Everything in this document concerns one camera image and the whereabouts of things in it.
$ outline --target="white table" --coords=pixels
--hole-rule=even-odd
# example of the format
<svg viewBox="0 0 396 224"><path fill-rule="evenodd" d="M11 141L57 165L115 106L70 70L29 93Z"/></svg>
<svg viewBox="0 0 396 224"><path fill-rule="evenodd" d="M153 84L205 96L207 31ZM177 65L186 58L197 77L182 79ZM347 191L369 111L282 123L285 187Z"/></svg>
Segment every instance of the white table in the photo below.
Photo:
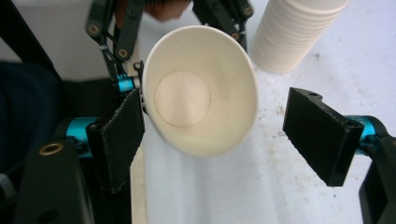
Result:
<svg viewBox="0 0 396 224"><path fill-rule="evenodd" d="M253 0L248 42L267 1ZM396 135L396 2L350 0L335 23L287 75L256 69L260 109L247 141L216 158L199 159L166 145L146 118L148 223L362 223L358 190L369 158L355 156L342 188L328 188L282 132L289 87L315 91L344 115L372 115ZM145 17L142 58L178 26Z"/></svg>

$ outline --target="dark blue cloth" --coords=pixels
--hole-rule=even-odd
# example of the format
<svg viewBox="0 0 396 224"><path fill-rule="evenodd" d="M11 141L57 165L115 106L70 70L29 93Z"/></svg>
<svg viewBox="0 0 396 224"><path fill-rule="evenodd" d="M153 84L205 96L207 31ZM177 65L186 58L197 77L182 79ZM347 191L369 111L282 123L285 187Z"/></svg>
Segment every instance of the dark blue cloth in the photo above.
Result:
<svg viewBox="0 0 396 224"><path fill-rule="evenodd" d="M51 139L59 89L55 76L37 64L0 62L0 173Z"/></svg>

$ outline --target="human hand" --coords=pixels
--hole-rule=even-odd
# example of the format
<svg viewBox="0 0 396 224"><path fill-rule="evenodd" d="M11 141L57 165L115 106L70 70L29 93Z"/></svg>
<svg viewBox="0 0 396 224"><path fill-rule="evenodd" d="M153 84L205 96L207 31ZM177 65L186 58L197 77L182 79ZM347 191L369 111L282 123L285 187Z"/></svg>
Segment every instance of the human hand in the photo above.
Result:
<svg viewBox="0 0 396 224"><path fill-rule="evenodd" d="M180 18L190 2L191 0L165 0L163 3L145 6L145 11L158 21L168 21ZM116 3L114 14L116 17L116 24L119 28L122 27L127 6L128 0L118 0Z"/></svg>

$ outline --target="white cup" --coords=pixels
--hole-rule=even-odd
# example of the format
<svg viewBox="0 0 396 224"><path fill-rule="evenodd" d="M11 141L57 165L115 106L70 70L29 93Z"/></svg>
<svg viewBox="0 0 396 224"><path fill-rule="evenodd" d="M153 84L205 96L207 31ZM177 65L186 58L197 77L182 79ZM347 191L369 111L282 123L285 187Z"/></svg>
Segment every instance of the white cup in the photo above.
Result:
<svg viewBox="0 0 396 224"><path fill-rule="evenodd" d="M346 4L347 0L269 0L250 58L262 70L291 72Z"/></svg>
<svg viewBox="0 0 396 224"><path fill-rule="evenodd" d="M202 25L179 28L154 46L143 96L163 139L195 156L218 155L243 142L258 107L245 51L228 35Z"/></svg>

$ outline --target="stack of cups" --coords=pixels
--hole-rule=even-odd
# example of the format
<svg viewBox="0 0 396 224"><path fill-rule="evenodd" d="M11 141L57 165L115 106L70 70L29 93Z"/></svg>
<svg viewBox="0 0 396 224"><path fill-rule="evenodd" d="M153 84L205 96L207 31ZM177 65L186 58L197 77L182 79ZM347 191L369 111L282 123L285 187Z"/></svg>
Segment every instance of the stack of cups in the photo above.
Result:
<svg viewBox="0 0 396 224"><path fill-rule="evenodd" d="M301 62L347 0L269 0L250 48L262 70L288 73Z"/></svg>

